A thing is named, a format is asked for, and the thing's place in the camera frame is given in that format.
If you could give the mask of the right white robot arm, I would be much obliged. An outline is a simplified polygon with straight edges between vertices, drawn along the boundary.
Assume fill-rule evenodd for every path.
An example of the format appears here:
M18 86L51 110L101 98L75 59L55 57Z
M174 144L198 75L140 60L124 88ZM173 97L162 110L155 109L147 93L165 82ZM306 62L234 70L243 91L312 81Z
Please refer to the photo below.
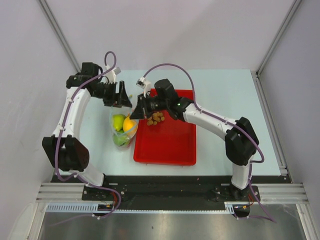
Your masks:
M151 96L151 84L144 77L137 81L143 92L137 97L137 105L130 118L147 119L156 112L166 111L174 120L199 126L224 140L227 158L232 162L230 196L242 201L248 196L251 184L251 160L256 154L259 140L250 121L223 117L198 106L195 100L180 97L168 79L154 85L156 95Z

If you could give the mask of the green pear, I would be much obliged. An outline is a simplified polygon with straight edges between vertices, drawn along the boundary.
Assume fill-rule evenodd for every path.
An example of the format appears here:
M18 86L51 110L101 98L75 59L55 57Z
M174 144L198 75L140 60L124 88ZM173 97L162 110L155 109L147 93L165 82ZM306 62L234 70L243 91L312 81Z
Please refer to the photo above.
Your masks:
M119 132L120 130L123 129L123 124L126 116L123 114L114 114L112 116L113 120L113 128L115 131Z

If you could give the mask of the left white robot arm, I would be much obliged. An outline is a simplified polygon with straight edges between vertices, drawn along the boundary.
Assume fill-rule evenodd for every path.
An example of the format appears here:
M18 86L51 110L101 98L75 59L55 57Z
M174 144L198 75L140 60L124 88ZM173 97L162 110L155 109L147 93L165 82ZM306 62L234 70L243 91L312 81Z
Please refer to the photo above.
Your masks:
M66 81L66 100L59 122L51 136L42 139L42 147L62 182L60 172L69 172L72 178L80 178L94 185L93 194L100 200L110 196L111 188L104 184L104 174L90 163L90 152L80 142L80 129L86 107L91 98L101 99L104 106L130 108L132 103L124 81L117 82L118 67L102 67L93 62L82 63L81 71Z

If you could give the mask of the green guava black stripe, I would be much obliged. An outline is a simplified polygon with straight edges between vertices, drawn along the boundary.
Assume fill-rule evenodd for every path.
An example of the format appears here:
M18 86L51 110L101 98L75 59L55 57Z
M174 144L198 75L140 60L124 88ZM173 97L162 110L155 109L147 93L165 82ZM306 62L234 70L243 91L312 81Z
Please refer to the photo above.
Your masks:
M121 133L121 134L114 134L112 136L113 142L116 146L118 147L122 147L122 146L126 146L130 143L130 138L125 134L125 133Z

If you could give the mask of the yellow lemon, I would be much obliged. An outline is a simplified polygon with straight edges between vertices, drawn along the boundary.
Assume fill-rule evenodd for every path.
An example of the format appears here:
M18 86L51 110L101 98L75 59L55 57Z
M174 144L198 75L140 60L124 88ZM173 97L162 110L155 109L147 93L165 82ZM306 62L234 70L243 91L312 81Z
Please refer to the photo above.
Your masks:
M127 116L123 122L122 129L129 138L133 138L138 129L138 121Z

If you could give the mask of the clear zip top bag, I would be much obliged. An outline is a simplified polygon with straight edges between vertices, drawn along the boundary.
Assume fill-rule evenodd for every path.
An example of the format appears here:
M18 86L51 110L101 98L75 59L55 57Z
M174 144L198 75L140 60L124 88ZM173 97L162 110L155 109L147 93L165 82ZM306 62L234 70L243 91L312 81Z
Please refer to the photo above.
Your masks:
M130 119L133 107L112 107L109 114L111 139L119 151L130 147L138 130L139 121Z

